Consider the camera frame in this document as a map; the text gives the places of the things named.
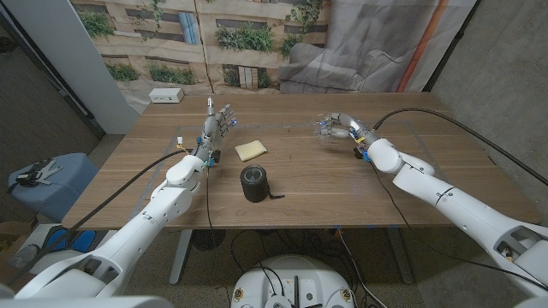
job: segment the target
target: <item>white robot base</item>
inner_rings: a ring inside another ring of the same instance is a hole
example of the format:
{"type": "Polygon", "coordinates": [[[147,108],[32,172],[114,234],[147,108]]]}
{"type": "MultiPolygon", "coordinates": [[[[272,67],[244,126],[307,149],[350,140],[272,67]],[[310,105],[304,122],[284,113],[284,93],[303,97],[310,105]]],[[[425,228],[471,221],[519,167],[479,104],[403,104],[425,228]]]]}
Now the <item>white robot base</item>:
{"type": "Polygon", "coordinates": [[[352,297],[348,283],[331,267],[310,257],[283,255],[266,259],[240,277],[230,307],[347,308],[354,307],[352,297]]]}

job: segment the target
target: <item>white power strip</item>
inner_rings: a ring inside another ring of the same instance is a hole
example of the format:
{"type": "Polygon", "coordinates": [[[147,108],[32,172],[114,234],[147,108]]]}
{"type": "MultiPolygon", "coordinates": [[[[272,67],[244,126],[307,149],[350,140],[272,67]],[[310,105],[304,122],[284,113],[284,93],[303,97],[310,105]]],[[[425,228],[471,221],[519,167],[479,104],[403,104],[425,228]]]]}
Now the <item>white power strip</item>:
{"type": "Polygon", "coordinates": [[[179,103],[185,95],[181,88],[155,88],[149,96],[153,103],[179,103]]]}

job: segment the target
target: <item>black cable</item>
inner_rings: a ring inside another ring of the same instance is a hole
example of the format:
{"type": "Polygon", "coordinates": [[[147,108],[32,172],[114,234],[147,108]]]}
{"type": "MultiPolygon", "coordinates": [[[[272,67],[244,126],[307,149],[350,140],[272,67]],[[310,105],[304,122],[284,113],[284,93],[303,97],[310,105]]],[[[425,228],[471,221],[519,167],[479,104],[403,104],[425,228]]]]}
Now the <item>black cable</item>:
{"type": "Polygon", "coordinates": [[[260,268],[263,270],[263,273],[265,273],[266,279],[268,279],[268,282],[271,284],[271,287],[272,287],[272,296],[277,295],[277,294],[276,294],[276,290],[274,289],[274,284],[272,283],[271,278],[266,274],[266,270],[265,270],[265,268],[263,267],[263,264],[262,264],[261,262],[259,262],[259,265],[260,265],[260,268]]]}
{"type": "Polygon", "coordinates": [[[31,262],[27,263],[22,269],[19,269],[17,274],[8,282],[8,286],[13,285],[19,278],[23,276],[23,274],[27,273],[43,256],[51,252],[51,250],[57,246],[57,244],[61,243],[63,240],[67,238],[69,234],[72,234],[74,231],[76,231],[79,227],[81,227],[84,223],[86,223],[90,218],[92,218],[95,214],[97,214],[100,210],[102,210],[110,201],[112,201],[114,198],[116,198],[120,193],[122,193],[126,188],[128,188],[133,182],[135,182],[139,177],[141,177],[146,171],[148,171],[150,168],[154,167],[158,163],[162,162],[163,160],[172,157],[176,154],[183,153],[184,150],[174,151],[164,157],[161,157],[156,162],[151,163],[146,168],[144,168],[142,171],[140,171],[136,176],[134,176],[131,180],[129,180],[124,186],[120,187],[116,192],[114,192],[110,197],[108,197],[102,204],[100,204],[98,207],[93,209],[89,214],[84,216],[84,218],[80,219],[74,226],[69,228],[67,232],[65,232],[63,235],[61,235],[57,240],[55,240],[53,243],[51,243],[46,248],[42,249],[31,262]]]}
{"type": "MultiPolygon", "coordinates": [[[[282,279],[280,279],[280,276],[279,276],[274,270],[272,270],[271,268],[267,268],[267,267],[263,266],[263,264],[260,264],[260,266],[261,266],[261,269],[263,269],[263,270],[269,270],[269,271],[271,271],[274,275],[276,275],[277,280],[280,281],[280,286],[282,286],[282,296],[285,296],[285,292],[283,291],[282,279]]],[[[251,270],[252,270],[252,269],[258,269],[258,268],[259,268],[259,267],[254,266],[254,267],[251,268],[251,270]]]]}
{"type": "MultiPolygon", "coordinates": [[[[209,222],[209,229],[211,230],[211,246],[215,247],[217,242],[215,241],[215,232],[213,232],[213,225],[211,224],[211,217],[209,215],[209,168],[210,167],[207,167],[207,177],[205,178],[205,207],[207,208],[207,221],[209,222]]],[[[213,258],[213,269],[215,269],[215,258],[213,258]]]]}
{"type": "Polygon", "coordinates": [[[520,166],[522,169],[524,169],[527,173],[529,173],[530,175],[534,176],[537,180],[541,181],[543,184],[545,184],[546,186],[548,186],[548,180],[540,175],[539,173],[537,173],[535,170],[529,168],[525,163],[522,163],[519,159],[515,158],[512,154],[508,153],[507,151],[503,150],[500,146],[498,145],[495,145],[494,143],[492,143],[489,139],[483,137],[482,135],[480,135],[479,133],[476,133],[472,128],[470,127],[467,127],[466,125],[460,123],[459,121],[449,117],[449,116],[446,116],[444,114],[441,114],[439,112],[436,112],[434,110],[428,110],[428,109],[424,109],[424,108],[403,108],[403,109],[400,109],[400,110],[394,110],[392,112],[390,112],[388,115],[385,115],[383,116],[382,119],[380,119],[377,124],[375,124],[375,126],[373,127],[373,130],[377,130],[384,122],[384,120],[388,119],[390,116],[393,116],[395,114],[398,114],[400,112],[406,112],[406,111],[419,111],[419,112],[425,112],[425,113],[428,113],[428,114],[431,114],[431,115],[435,115],[435,116],[439,116],[440,118],[444,119],[444,120],[447,120],[447,121],[450,121],[451,123],[457,125],[458,127],[464,129],[465,131],[467,131],[468,133],[472,134],[475,138],[485,142],[487,145],[489,145],[490,147],[492,147],[493,149],[497,150],[499,153],[503,154],[504,156],[506,156],[509,160],[511,160],[512,162],[514,162],[516,165],[520,166]]]}
{"type": "Polygon", "coordinates": [[[283,232],[285,233],[285,236],[287,236],[288,240],[289,240],[289,243],[291,243],[291,245],[293,245],[296,250],[300,253],[303,253],[305,251],[305,247],[304,247],[304,240],[301,244],[301,246],[299,246],[298,244],[296,244],[292,239],[291,237],[289,236],[289,233],[288,233],[288,230],[287,229],[284,229],[283,232]]]}
{"type": "Polygon", "coordinates": [[[236,255],[234,254],[234,241],[238,238],[238,236],[240,236],[241,234],[244,234],[246,233],[247,231],[249,230],[243,230],[241,231],[240,233],[238,233],[234,239],[232,239],[232,242],[230,242],[230,253],[232,254],[232,259],[234,260],[234,262],[236,263],[236,265],[238,265],[238,268],[241,270],[241,273],[244,274],[246,271],[243,270],[243,268],[241,267],[240,263],[238,262],[238,259],[236,258],[236,255]]]}
{"type": "Polygon", "coordinates": [[[266,251],[265,242],[263,241],[263,234],[259,234],[260,237],[260,244],[263,246],[263,252],[265,252],[265,255],[267,258],[270,258],[271,256],[266,251]]]}
{"type": "Polygon", "coordinates": [[[388,193],[388,195],[390,196],[390,200],[392,200],[392,204],[396,207],[396,210],[400,213],[400,216],[403,218],[403,221],[405,222],[406,226],[408,227],[409,231],[411,231],[411,234],[417,238],[417,240],[419,240],[423,245],[425,245],[426,247],[432,249],[433,251],[441,254],[441,255],[444,255],[445,257],[449,257],[449,258],[454,258],[455,260],[458,260],[458,261],[461,261],[461,262],[466,262],[466,263],[469,263],[469,264],[474,264],[474,265],[478,265],[478,266],[481,266],[481,267],[485,267],[487,269],[490,269],[490,270],[498,270],[498,271],[501,271],[505,274],[509,274],[509,275],[514,275],[518,278],[521,278],[525,281],[528,281],[528,282],[531,282],[532,284],[534,284],[535,286],[537,287],[540,287],[546,291],[548,291],[548,287],[541,284],[541,283],[538,283],[536,281],[534,281],[533,279],[530,279],[528,277],[525,277],[524,275],[520,275],[520,274],[517,274],[513,271],[510,271],[510,270],[506,270],[506,269],[500,269],[498,267],[495,267],[495,266],[490,266],[490,265],[487,265],[487,264],[482,264],[482,263],[478,263],[478,262],[474,262],[474,261],[470,261],[470,260],[467,260],[467,259],[463,259],[463,258],[459,258],[459,257],[455,257],[453,255],[450,255],[449,253],[446,253],[446,252],[441,252],[439,251],[438,249],[430,246],[428,243],[426,243],[423,239],[421,239],[421,237],[419,237],[419,235],[417,235],[413,229],[411,228],[411,226],[409,225],[407,219],[405,219],[405,216],[403,215],[402,211],[400,210],[400,208],[397,206],[396,202],[394,201],[394,198],[392,197],[392,194],[390,193],[390,191],[384,186],[383,182],[380,180],[380,176],[378,175],[378,172],[377,172],[377,169],[375,168],[375,165],[373,165],[371,163],[371,166],[373,168],[373,171],[375,171],[375,175],[377,175],[377,180],[378,182],[380,183],[380,185],[384,188],[384,190],[388,193]]]}
{"type": "MultiPolygon", "coordinates": [[[[344,264],[344,269],[347,271],[347,274],[348,276],[350,277],[350,287],[352,288],[352,291],[354,291],[354,293],[356,293],[358,291],[358,276],[356,275],[356,277],[354,278],[354,276],[352,275],[352,273],[354,273],[354,271],[351,270],[352,268],[352,261],[348,259],[348,254],[347,253],[341,253],[341,250],[342,249],[338,249],[338,248],[331,248],[330,247],[330,244],[339,244],[341,245],[341,242],[338,241],[338,240],[331,240],[330,242],[327,243],[327,246],[329,249],[333,250],[333,251],[336,251],[338,253],[340,253],[341,255],[340,256],[337,256],[337,255],[334,255],[332,256],[332,258],[338,258],[342,264],[344,264]]],[[[360,272],[360,275],[362,277],[365,277],[365,275],[363,274],[363,270],[361,270],[360,266],[358,266],[358,270],[360,272]]]]}
{"type": "Polygon", "coordinates": [[[229,295],[229,289],[226,286],[219,286],[215,289],[218,290],[219,288],[224,287],[224,290],[226,291],[226,298],[229,300],[229,307],[230,307],[230,295],[229,295]]]}
{"type": "Polygon", "coordinates": [[[369,294],[366,292],[366,296],[363,297],[360,305],[364,306],[364,308],[378,308],[378,306],[375,304],[367,304],[367,296],[369,296],[369,294]]]}
{"type": "Polygon", "coordinates": [[[289,248],[288,242],[286,242],[286,241],[283,239],[282,235],[280,235],[280,233],[278,233],[278,231],[279,231],[279,230],[277,229],[277,230],[276,230],[276,235],[277,235],[277,237],[280,238],[280,240],[283,242],[283,244],[284,244],[286,247],[289,248]]]}

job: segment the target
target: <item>yellow sponge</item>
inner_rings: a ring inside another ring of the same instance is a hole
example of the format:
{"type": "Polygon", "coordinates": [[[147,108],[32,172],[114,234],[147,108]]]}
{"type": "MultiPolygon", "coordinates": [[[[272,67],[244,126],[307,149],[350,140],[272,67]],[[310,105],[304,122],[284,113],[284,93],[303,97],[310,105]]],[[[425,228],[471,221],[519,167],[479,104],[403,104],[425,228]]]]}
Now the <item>yellow sponge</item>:
{"type": "Polygon", "coordinates": [[[235,149],[236,152],[238,152],[238,156],[240,156],[240,159],[243,162],[252,158],[256,158],[257,156],[266,152],[265,146],[258,140],[255,140],[254,142],[250,142],[245,145],[238,145],[235,147],[235,149]]]}

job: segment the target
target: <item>blue bin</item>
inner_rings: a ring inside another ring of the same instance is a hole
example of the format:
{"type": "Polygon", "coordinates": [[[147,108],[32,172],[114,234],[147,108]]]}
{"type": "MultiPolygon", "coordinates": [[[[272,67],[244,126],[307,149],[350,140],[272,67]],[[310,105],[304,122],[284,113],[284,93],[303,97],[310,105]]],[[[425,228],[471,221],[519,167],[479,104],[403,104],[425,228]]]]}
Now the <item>blue bin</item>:
{"type": "MultiPolygon", "coordinates": [[[[12,195],[53,222],[61,222],[97,174],[98,169],[84,153],[72,153],[53,158],[57,161],[51,168],[62,166],[63,169],[46,179],[51,182],[50,185],[42,183],[35,187],[18,185],[12,195]]],[[[31,167],[32,165],[26,166],[9,175],[8,186],[15,183],[17,175],[27,172],[31,167]]]]}

